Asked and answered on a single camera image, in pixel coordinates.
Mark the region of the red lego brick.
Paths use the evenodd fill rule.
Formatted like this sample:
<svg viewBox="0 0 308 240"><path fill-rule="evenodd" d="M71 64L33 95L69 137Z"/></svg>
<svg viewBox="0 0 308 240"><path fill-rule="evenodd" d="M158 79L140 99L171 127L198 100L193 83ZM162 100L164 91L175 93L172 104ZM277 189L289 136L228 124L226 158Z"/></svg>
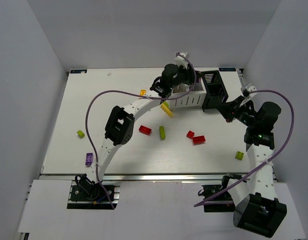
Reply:
<svg viewBox="0 0 308 240"><path fill-rule="evenodd" d="M139 132L149 136L152 132L152 129L144 125L140 125Z"/></svg>
<svg viewBox="0 0 308 240"><path fill-rule="evenodd" d="M194 136L192 138L192 142L194 145L199 145L199 144L203 144L205 143L206 139L205 139L205 136L203 135L200 135L200 136Z"/></svg>

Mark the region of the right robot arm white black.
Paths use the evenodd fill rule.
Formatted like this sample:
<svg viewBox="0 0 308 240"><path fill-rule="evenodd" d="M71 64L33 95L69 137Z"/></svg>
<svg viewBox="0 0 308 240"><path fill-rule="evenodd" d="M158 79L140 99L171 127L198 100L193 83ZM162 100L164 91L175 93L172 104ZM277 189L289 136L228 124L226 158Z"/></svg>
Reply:
<svg viewBox="0 0 308 240"><path fill-rule="evenodd" d="M231 173L222 179L223 189L235 184L227 191L235 205L233 224L271 238L287 214L287 206L277 198L273 167L269 162L274 150L272 130L281 108L267 101L256 111L252 100L239 96L231 102L220 104L217 110L228 123L238 120L247 127L244 135L246 153L250 168L257 169L249 181L239 182L241 177Z"/></svg>

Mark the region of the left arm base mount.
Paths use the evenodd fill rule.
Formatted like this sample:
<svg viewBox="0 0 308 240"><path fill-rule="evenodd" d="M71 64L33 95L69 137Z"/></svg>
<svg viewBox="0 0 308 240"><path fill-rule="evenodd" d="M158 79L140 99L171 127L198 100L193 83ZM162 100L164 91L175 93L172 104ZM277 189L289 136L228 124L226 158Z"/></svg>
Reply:
<svg viewBox="0 0 308 240"><path fill-rule="evenodd" d="M104 185L108 196L99 183L90 180L86 174L75 176L68 197L70 210L114 210L118 204L117 186Z"/></svg>

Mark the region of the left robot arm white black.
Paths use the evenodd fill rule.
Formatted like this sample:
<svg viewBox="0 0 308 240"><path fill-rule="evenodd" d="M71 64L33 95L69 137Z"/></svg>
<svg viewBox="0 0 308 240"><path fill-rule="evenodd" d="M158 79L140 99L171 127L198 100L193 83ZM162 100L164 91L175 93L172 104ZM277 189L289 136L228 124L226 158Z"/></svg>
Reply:
<svg viewBox="0 0 308 240"><path fill-rule="evenodd" d="M101 182L117 150L125 145L133 135L135 121L169 99L174 87L185 84L194 87L199 83L200 73L193 67L184 68L175 64L165 66L161 76L157 77L148 95L138 98L124 107L113 107L105 126L104 140L96 158L96 179Z"/></svg>

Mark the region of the small red square lego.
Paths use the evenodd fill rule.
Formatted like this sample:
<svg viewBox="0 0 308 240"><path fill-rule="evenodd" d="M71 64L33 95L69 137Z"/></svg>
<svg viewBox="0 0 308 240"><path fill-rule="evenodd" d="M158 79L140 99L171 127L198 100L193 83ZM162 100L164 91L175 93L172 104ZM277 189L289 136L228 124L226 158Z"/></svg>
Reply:
<svg viewBox="0 0 308 240"><path fill-rule="evenodd" d="M186 137L189 138L189 139L192 139L194 136L195 136L195 133L191 130L189 130L187 135L186 135Z"/></svg>

